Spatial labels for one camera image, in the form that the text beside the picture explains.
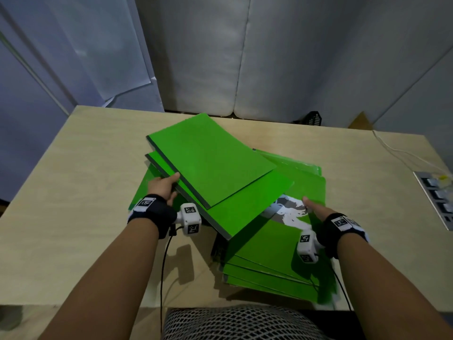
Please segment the person's right hand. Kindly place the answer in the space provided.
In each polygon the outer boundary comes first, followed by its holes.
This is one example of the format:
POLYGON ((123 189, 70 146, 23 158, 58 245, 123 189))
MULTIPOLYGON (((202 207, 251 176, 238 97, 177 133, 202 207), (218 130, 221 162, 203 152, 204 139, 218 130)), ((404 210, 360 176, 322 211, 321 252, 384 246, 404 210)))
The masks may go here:
POLYGON ((314 213, 317 219, 319 219, 321 222, 324 222, 330 215, 337 213, 331 208, 313 202, 306 196, 303 197, 302 201, 306 209, 314 213))

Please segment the person's left hand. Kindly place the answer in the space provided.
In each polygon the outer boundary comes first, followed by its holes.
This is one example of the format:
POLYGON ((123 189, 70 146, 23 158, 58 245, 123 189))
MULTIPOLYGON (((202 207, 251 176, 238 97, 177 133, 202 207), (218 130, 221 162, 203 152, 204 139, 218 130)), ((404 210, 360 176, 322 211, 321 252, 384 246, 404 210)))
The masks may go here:
POLYGON ((161 187, 161 179, 161 177, 157 177, 148 183, 147 194, 158 195, 164 199, 168 206, 173 206, 173 202, 178 195, 175 189, 176 184, 173 189, 163 189, 161 187))

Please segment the plain green notebook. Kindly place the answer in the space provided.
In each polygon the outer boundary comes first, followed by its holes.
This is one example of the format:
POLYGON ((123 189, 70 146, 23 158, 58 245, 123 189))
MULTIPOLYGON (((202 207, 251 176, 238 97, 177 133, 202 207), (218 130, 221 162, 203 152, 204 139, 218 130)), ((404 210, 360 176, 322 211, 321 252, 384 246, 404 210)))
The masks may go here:
POLYGON ((206 209, 275 169, 204 113, 151 133, 147 140, 206 209))
POLYGON ((201 205, 182 177, 176 190, 185 200, 196 205, 201 216, 224 239, 231 240, 292 185, 289 178, 274 169, 208 209, 201 205))

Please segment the person's left forearm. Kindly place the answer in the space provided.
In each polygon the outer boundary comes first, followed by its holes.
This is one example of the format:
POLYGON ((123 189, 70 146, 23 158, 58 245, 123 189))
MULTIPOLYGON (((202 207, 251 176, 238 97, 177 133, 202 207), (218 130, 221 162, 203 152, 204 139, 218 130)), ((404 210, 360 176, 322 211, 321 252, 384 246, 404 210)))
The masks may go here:
POLYGON ((130 221, 73 288, 38 340, 128 340, 159 239, 146 218, 130 221))

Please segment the person's right forearm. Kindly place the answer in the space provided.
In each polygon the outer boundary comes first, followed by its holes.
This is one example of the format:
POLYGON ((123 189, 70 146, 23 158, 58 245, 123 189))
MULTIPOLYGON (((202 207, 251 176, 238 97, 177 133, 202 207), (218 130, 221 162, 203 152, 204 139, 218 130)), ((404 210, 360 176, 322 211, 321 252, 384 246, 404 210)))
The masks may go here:
POLYGON ((367 340, 453 340, 453 328, 358 234, 337 246, 344 286, 367 340))

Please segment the pile of green booklets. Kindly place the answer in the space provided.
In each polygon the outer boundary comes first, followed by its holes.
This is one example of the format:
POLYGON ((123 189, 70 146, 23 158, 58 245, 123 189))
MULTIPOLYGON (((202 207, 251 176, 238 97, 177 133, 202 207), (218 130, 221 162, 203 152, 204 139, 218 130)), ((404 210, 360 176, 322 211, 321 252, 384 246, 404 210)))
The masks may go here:
POLYGON ((180 179, 174 207, 193 203, 206 223, 188 237, 195 239, 193 243, 208 264, 216 263, 224 284, 319 305, 333 304, 338 291, 330 259, 323 250, 317 262, 311 262, 309 255, 300 257, 297 253, 297 245, 308 238, 305 228, 315 229, 319 221, 311 218, 302 201, 295 197, 309 195, 318 202, 325 201, 322 168, 259 149, 256 152, 273 162, 275 171, 293 180, 293 185, 234 237, 226 239, 211 225, 224 217, 199 205, 180 179))

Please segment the black plastic basket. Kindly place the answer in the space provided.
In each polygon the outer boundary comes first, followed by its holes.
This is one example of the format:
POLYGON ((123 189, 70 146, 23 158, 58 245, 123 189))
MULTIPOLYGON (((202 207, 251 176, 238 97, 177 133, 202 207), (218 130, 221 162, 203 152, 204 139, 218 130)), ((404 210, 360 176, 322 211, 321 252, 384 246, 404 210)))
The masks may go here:
POLYGON ((302 125, 311 125, 311 126, 321 126, 322 117, 318 111, 310 111, 305 117, 301 120, 302 125))

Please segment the grey power strip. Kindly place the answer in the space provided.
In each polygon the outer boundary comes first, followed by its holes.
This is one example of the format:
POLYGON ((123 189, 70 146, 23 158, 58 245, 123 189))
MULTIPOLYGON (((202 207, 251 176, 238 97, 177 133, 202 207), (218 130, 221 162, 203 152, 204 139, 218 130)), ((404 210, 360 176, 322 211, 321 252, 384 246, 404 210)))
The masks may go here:
POLYGON ((421 171, 414 171, 414 176, 421 186, 422 190, 424 191, 427 199, 429 200, 430 204, 433 206, 434 210, 436 211, 438 217, 442 221, 444 227, 453 232, 453 213, 445 213, 445 210, 442 208, 441 203, 450 203, 453 204, 453 182, 450 180, 447 181, 440 181, 435 177, 432 173, 428 172, 421 172, 421 171), (424 183, 424 178, 435 178, 439 182, 439 187, 437 188, 428 188, 424 183), (443 189, 446 190, 449 194, 448 200, 438 200, 433 193, 436 189, 443 189))

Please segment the white padded panel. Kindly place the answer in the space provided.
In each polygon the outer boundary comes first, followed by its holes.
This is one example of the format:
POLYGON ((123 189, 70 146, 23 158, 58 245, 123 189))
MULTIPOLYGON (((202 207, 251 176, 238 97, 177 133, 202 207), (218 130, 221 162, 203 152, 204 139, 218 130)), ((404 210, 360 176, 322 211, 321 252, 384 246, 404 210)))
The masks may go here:
POLYGON ((251 0, 135 0, 165 110, 234 111, 251 0))
POLYGON ((453 0, 250 0, 234 113, 378 119, 453 47, 453 0))

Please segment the black white mesh patterned garment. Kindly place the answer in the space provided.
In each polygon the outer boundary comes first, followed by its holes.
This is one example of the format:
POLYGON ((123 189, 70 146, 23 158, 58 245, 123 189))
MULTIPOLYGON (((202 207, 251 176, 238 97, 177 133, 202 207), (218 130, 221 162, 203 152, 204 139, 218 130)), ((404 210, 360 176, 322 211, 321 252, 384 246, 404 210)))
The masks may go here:
POLYGON ((219 308, 172 308, 161 340, 333 340, 300 312, 242 304, 219 308))

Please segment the white hanging sheet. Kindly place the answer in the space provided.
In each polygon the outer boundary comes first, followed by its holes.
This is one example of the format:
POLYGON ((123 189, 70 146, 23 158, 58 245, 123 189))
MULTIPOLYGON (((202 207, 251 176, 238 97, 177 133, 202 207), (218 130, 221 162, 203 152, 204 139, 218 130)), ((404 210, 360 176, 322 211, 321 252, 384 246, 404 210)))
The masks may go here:
POLYGON ((133 0, 46 0, 99 95, 117 95, 151 84, 133 0))

